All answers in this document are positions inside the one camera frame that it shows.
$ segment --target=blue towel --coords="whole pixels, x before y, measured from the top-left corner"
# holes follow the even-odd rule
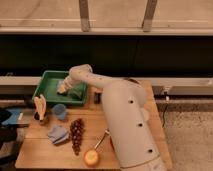
[[[9,124],[17,124],[18,121],[18,117],[21,113],[21,109],[7,109],[9,112],[12,113],[12,115],[5,120],[4,122],[2,122],[2,125],[9,125]]]
[[[54,125],[47,133],[47,136],[49,137],[50,141],[56,145],[69,139],[69,132],[66,130],[66,128],[60,125]]]

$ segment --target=wooden tabletop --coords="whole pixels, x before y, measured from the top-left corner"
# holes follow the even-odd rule
[[[161,126],[158,110],[154,100],[151,85],[148,81],[141,84],[146,89],[148,98],[145,108],[150,113],[148,125],[156,141],[157,147],[166,164],[167,169],[172,168],[172,161],[168,151],[165,134]],[[70,107],[67,121],[59,121],[48,111],[49,122],[41,126],[34,119],[31,121],[25,140],[16,161],[16,168],[29,169],[91,169],[83,162],[84,152],[100,140],[107,128],[101,105],[94,104],[94,87],[88,89],[88,99],[84,107]],[[85,133],[81,145],[81,152],[76,156],[72,150],[72,143],[68,141],[55,146],[47,137],[47,132],[54,124],[61,125],[69,130],[70,123],[82,118],[85,122]],[[119,169],[115,153],[110,145],[109,137],[99,146],[98,152],[101,160],[96,169]]]

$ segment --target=green tray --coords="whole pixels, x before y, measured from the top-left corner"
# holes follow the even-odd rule
[[[57,94],[59,82],[63,81],[67,75],[67,71],[45,71],[32,98],[34,99],[35,96],[43,94],[48,104],[63,103],[73,106],[83,106],[87,96],[87,85],[85,83],[74,87],[75,90],[81,93],[80,99],[72,93],[72,90],[67,95]]]

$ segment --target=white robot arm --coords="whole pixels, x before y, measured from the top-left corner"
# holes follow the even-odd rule
[[[72,67],[61,90],[85,82],[103,89],[102,105],[122,171],[165,171],[141,108],[146,92],[137,83],[92,73],[90,65]]]

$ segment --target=blue cup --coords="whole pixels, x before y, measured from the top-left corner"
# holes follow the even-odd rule
[[[65,120],[66,119],[66,106],[64,104],[57,104],[53,106],[52,113],[59,119]]]

